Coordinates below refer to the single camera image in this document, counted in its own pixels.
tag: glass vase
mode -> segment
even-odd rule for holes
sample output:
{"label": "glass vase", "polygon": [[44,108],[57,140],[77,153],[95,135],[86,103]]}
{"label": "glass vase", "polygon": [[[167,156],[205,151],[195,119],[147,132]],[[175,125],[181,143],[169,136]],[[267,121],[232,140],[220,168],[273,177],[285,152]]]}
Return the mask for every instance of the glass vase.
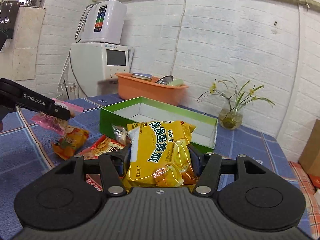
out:
{"label": "glass vase", "polygon": [[228,130],[239,128],[242,124],[243,106],[235,106],[235,101],[226,99],[218,117],[221,126]]}

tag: pink snack package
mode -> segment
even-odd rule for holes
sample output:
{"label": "pink snack package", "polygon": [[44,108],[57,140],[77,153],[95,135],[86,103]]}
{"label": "pink snack package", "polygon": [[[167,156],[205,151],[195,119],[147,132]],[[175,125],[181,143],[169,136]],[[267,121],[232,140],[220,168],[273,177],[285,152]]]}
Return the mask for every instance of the pink snack package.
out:
{"label": "pink snack package", "polygon": [[[55,98],[52,98],[55,101],[55,105],[57,106],[61,106],[65,109],[68,109],[70,111],[70,116],[71,118],[75,117],[76,115],[80,114],[83,112],[84,108],[81,106],[76,106],[73,104],[70,104],[68,102],[65,101],[60,101],[57,100]],[[59,119],[57,117],[51,116],[51,115],[47,115],[44,113],[37,113],[35,114],[31,120],[33,120],[34,122],[36,122],[37,124],[39,124],[41,127],[45,128],[45,129],[49,129],[52,131],[55,131],[57,134],[59,135],[65,135],[66,133],[66,128],[69,124],[68,121]]]}

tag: blue plaid tablecloth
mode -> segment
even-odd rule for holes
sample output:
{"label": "blue plaid tablecloth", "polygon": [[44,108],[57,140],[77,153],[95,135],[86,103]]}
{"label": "blue plaid tablecloth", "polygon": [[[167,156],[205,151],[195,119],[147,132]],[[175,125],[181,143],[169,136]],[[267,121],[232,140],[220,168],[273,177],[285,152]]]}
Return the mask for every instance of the blue plaid tablecloth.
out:
{"label": "blue plaid tablecloth", "polygon": [[[71,119],[70,125],[84,128],[90,133],[87,142],[80,150],[91,146],[101,136],[100,107],[120,101],[122,100],[116,94],[71,101],[84,107],[84,112]],[[57,142],[60,136],[31,121],[34,114],[23,109],[7,115],[3,120],[4,130],[0,133],[0,236],[4,240],[12,238],[22,229],[13,209],[16,194],[63,161],[53,152],[51,146],[51,143]],[[232,159],[238,154],[246,154],[299,187],[279,144],[269,135],[244,126],[234,131],[219,126],[215,152]],[[233,176],[222,175],[219,189],[232,181]],[[299,227],[310,235],[306,212]]]}

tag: snack package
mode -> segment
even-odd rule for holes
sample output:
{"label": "snack package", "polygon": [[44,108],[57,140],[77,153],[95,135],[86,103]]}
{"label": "snack package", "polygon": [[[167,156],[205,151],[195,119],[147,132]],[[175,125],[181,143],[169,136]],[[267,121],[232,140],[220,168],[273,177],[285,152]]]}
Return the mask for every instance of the snack package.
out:
{"label": "snack package", "polygon": [[130,188],[196,184],[187,148],[195,128],[182,121],[128,124],[132,148],[124,185]]}
{"label": "snack package", "polygon": [[[71,118],[75,117],[77,114],[80,114],[83,112],[84,108],[80,107],[80,106],[76,106],[73,104],[70,104],[68,102],[65,101],[59,101],[55,98],[52,98],[55,101],[55,105],[57,106],[61,106],[65,109],[68,109],[70,111],[70,116]],[[36,122],[37,124],[39,124],[41,127],[45,128],[45,129],[49,129],[49,130],[53,130],[56,133],[58,133],[59,135],[65,135],[66,133],[66,128],[69,124],[68,121],[66,120],[62,120],[59,119],[57,117],[51,116],[51,115],[47,115],[44,113],[37,113],[35,114],[31,120],[33,120],[34,122]]]}
{"label": "snack package", "polygon": [[128,137],[128,131],[123,126],[111,125],[113,129],[113,133],[116,136],[116,141],[126,146],[130,143],[130,139]]}
{"label": "snack package", "polygon": [[89,132],[84,129],[69,126],[66,134],[57,143],[52,143],[53,151],[62,159],[67,160],[72,157],[89,137]]}
{"label": "snack package", "polygon": [[90,148],[84,149],[79,154],[83,155],[85,160],[98,159],[98,157],[105,152],[113,152],[122,150],[123,148],[124,145],[103,135]]}

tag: green box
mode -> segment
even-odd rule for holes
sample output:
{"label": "green box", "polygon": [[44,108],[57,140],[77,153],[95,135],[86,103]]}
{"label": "green box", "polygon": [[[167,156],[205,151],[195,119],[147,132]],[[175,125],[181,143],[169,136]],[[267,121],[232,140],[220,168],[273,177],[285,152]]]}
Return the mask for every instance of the green box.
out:
{"label": "green box", "polygon": [[184,121],[196,126],[191,143],[202,153],[213,152],[217,138],[217,119],[181,107],[139,97],[102,107],[100,132],[115,139],[111,124],[149,121]]}

